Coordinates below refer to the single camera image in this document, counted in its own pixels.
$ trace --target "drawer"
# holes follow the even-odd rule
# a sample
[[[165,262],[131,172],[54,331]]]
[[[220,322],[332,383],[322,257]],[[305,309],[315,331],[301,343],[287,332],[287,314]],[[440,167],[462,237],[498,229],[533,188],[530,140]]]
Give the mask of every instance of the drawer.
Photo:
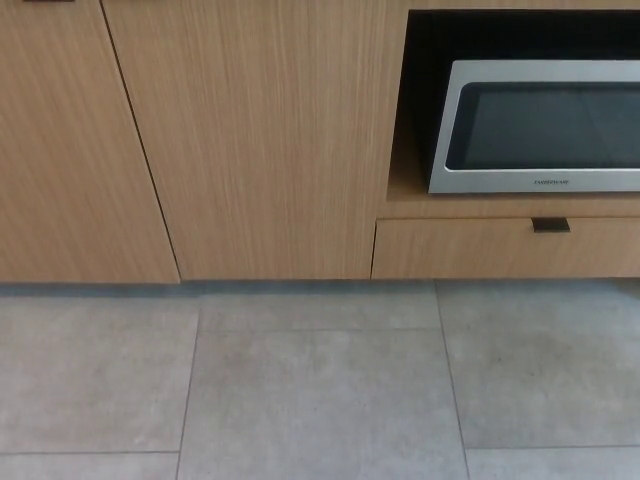
[[[640,218],[380,220],[372,278],[640,276]]]

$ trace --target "microwave brand label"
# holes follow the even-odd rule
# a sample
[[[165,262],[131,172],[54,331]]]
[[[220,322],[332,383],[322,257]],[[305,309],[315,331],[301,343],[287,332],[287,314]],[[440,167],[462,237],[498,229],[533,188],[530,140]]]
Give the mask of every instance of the microwave brand label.
[[[567,185],[569,180],[536,180],[536,185]]]

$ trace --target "drawer handle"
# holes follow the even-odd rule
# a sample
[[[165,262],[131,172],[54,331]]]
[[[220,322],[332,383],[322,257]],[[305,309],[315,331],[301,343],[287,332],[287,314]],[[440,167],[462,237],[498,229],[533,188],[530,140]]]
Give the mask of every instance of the drawer handle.
[[[535,233],[569,233],[571,227],[564,217],[538,217],[532,218],[533,231]]]

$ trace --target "microwave window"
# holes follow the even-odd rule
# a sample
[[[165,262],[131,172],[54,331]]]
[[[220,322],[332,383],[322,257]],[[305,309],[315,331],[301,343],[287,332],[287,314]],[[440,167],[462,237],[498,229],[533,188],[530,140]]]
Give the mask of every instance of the microwave window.
[[[467,84],[447,168],[640,168],[640,83]]]

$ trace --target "gray floor tile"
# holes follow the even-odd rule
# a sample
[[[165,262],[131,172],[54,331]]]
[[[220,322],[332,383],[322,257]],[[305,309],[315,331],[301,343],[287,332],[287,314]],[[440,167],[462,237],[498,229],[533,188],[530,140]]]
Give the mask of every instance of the gray floor tile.
[[[174,480],[177,454],[5,455],[3,480]]]
[[[471,480],[633,480],[640,449],[470,450]]]
[[[440,332],[201,333],[179,478],[466,479]]]
[[[640,444],[640,296],[607,282],[440,283],[467,447]]]
[[[221,292],[203,300],[204,331],[440,328],[433,282],[307,285]]]
[[[198,305],[0,299],[0,451],[177,450]]]

